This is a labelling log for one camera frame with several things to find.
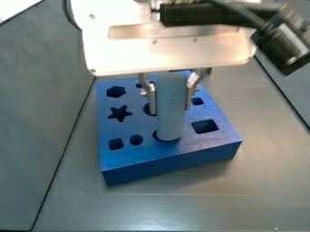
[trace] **hexagonal hole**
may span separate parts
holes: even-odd
[[[112,86],[109,89],[106,89],[106,96],[110,98],[118,98],[125,94],[125,90],[120,86]]]

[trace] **square hole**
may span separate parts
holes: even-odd
[[[203,134],[219,130],[213,120],[195,121],[191,123],[191,126],[197,134]]]
[[[192,98],[191,99],[191,103],[192,103],[192,105],[201,105],[203,104],[203,100],[201,100],[201,98]]]
[[[109,150],[118,150],[122,148],[122,139],[109,140]]]

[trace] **blue foam block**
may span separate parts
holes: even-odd
[[[153,74],[149,80],[156,82],[157,77]],[[96,83],[100,169],[106,186],[231,159],[241,143],[201,86],[185,112],[181,138],[156,140],[156,117],[144,113],[148,99],[140,97],[139,87],[136,78]]]

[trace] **white wall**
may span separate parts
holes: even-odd
[[[0,23],[41,0],[0,0]]]

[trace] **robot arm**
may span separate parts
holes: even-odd
[[[73,19],[82,30],[88,70],[98,77],[137,73],[151,114],[167,103],[148,82],[148,73],[193,69],[175,117],[184,115],[211,67],[244,64],[256,46],[286,75],[310,61],[310,26],[288,6],[259,5],[259,0],[179,2],[70,0]],[[161,95],[173,95],[163,89],[167,92]],[[164,115],[157,113],[157,130],[176,124],[173,117],[168,120]],[[183,126],[181,119],[177,124],[171,128]],[[159,139],[177,139],[181,131],[173,131],[168,136],[157,134]]]

